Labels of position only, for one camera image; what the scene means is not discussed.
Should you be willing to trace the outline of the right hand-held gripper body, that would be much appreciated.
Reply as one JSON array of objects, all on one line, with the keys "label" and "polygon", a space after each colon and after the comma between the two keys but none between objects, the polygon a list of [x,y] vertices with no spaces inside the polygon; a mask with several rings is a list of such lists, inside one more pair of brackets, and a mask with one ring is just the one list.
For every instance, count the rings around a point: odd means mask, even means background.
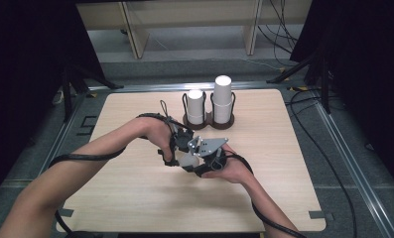
[{"label": "right hand-held gripper body", "polygon": [[202,139],[197,136],[189,141],[189,151],[192,155],[203,160],[203,165],[206,165],[206,173],[220,171],[226,165],[222,146],[227,142],[227,138]]}]

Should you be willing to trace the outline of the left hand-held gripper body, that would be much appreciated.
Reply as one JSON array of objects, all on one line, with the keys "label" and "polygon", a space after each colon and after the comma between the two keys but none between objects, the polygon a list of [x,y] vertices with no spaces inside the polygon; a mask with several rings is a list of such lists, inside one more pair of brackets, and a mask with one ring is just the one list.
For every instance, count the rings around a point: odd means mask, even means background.
[{"label": "left hand-held gripper body", "polygon": [[169,161],[165,158],[165,153],[159,149],[158,154],[162,156],[164,164],[168,167],[175,167],[179,165],[179,161],[176,159],[176,152],[180,151],[183,153],[187,153],[189,151],[188,148],[189,134],[187,130],[180,129],[178,132],[174,132],[170,139],[170,152],[171,159]]}]

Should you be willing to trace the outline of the single white paper cup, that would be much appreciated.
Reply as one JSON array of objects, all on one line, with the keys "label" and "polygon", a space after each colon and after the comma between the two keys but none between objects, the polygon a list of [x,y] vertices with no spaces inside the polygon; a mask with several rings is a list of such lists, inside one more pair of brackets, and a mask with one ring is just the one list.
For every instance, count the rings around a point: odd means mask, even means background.
[{"label": "single white paper cup", "polygon": [[194,156],[190,153],[184,154],[180,159],[179,159],[179,164],[181,167],[192,167],[195,168],[199,165],[199,159],[197,156]]}]

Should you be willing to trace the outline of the dark wire cup holder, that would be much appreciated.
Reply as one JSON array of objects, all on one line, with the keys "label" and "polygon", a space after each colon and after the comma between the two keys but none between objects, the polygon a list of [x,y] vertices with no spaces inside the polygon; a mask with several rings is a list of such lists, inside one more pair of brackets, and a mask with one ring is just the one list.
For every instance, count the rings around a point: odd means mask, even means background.
[{"label": "dark wire cup holder", "polygon": [[235,94],[231,93],[231,114],[230,114],[230,119],[227,123],[224,124],[218,124],[214,121],[214,103],[212,102],[212,97],[213,93],[209,96],[209,101],[211,105],[211,111],[207,112],[205,109],[205,102],[206,102],[206,93],[203,91],[203,109],[204,109],[204,115],[203,115],[203,123],[199,125],[194,125],[191,124],[188,120],[188,100],[187,100],[188,93],[184,93],[182,96],[182,104],[184,107],[184,115],[183,115],[183,122],[185,123],[186,126],[190,127],[191,129],[194,130],[201,130],[205,128],[206,126],[211,126],[214,129],[217,130],[226,130],[230,128],[234,124],[234,115],[233,115],[233,110],[234,110],[234,104],[235,104]]}]

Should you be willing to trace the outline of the stack of white paper cups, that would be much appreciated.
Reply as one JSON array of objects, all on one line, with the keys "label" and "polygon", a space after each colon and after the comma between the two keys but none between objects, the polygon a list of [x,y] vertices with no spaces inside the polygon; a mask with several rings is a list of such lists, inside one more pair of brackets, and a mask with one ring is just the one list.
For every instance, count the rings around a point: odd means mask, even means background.
[{"label": "stack of white paper cups", "polygon": [[215,79],[212,102],[214,103],[214,121],[218,124],[227,123],[231,114],[231,78],[220,75]]},{"label": "stack of white paper cups", "polygon": [[204,119],[203,92],[200,89],[190,90],[188,100],[188,120],[191,124],[202,124]]}]

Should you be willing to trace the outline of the person's left hand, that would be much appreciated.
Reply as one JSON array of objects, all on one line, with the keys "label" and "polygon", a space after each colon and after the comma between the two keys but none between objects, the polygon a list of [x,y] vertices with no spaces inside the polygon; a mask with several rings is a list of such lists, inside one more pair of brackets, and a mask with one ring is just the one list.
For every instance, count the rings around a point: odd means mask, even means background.
[{"label": "person's left hand", "polygon": [[157,146],[164,156],[166,162],[170,162],[173,153],[170,149],[171,130],[163,121],[150,117],[137,118],[139,136],[147,138],[152,144]]}]

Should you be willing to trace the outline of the person's right hand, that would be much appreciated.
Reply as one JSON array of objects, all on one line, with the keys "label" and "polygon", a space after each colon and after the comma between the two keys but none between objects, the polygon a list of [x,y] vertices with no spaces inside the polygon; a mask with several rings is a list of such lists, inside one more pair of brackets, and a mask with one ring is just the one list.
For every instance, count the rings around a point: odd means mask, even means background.
[{"label": "person's right hand", "polygon": [[222,149],[227,156],[225,167],[220,171],[204,173],[201,177],[203,179],[225,179],[231,183],[240,183],[242,185],[251,184],[254,181],[253,173],[235,158],[236,153],[227,144],[224,144]]}]

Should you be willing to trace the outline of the beige wooden shelf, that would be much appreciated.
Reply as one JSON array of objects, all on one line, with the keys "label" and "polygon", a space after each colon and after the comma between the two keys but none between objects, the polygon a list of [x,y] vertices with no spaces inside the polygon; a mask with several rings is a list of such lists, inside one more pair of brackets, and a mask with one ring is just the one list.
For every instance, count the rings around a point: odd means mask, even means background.
[{"label": "beige wooden shelf", "polygon": [[262,0],[97,0],[75,7],[88,30],[124,30],[136,59],[151,29],[217,26],[240,26],[251,56]]}]

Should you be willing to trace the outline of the black tripod stand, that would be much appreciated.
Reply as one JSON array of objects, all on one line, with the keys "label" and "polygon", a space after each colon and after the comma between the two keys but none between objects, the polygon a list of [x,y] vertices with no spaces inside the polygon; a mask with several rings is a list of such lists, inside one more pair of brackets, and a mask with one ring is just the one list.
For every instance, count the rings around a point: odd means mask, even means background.
[{"label": "black tripod stand", "polygon": [[289,70],[282,72],[278,77],[267,80],[267,83],[281,83],[286,78],[308,67],[304,82],[306,85],[320,83],[321,104],[327,114],[330,114],[329,108],[329,75],[328,75],[328,53],[322,48],[317,48],[310,56],[301,62],[292,66]]},{"label": "black tripod stand", "polygon": [[64,67],[62,73],[62,90],[63,90],[64,106],[65,106],[65,122],[73,114],[70,88],[73,87],[73,89],[79,94],[87,93],[89,89],[84,81],[86,78],[94,79],[95,81],[99,82],[104,86],[107,86],[110,89],[122,88],[122,85],[118,85],[107,80],[103,74],[94,73],[91,70],[88,70],[85,67],[82,67],[77,64],[67,64]]}]

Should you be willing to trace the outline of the black curtain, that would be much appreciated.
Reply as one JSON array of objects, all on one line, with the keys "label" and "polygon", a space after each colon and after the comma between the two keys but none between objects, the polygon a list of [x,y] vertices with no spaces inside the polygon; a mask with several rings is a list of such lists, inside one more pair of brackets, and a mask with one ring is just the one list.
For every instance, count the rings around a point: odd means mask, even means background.
[{"label": "black curtain", "polygon": [[0,184],[65,78],[104,73],[77,10],[85,0],[0,0]]},{"label": "black curtain", "polygon": [[291,59],[312,54],[330,26],[331,84],[394,178],[394,0],[313,0]]}]

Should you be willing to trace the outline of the metal floor rail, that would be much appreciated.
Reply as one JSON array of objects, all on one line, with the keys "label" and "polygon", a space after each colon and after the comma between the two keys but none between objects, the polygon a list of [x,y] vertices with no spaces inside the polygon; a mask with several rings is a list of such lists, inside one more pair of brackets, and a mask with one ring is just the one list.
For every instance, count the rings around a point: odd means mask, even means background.
[{"label": "metal floor rail", "polygon": [[[234,81],[232,89],[266,89],[284,88],[284,83],[267,83],[266,81]],[[168,83],[168,84],[146,84],[146,85],[124,85],[122,88],[110,89],[107,86],[91,86],[90,91],[104,91],[115,93],[129,92],[166,92],[166,91],[188,91],[191,89],[213,90],[214,82],[199,83]]]},{"label": "metal floor rail", "polygon": [[382,234],[382,237],[394,238],[394,222],[391,220],[384,204],[359,166],[356,157],[337,128],[333,118],[330,114],[327,114],[322,106],[317,105],[317,110],[321,115],[322,120],[328,129],[328,133],[335,143],[351,178],[356,184],[363,201]]}]

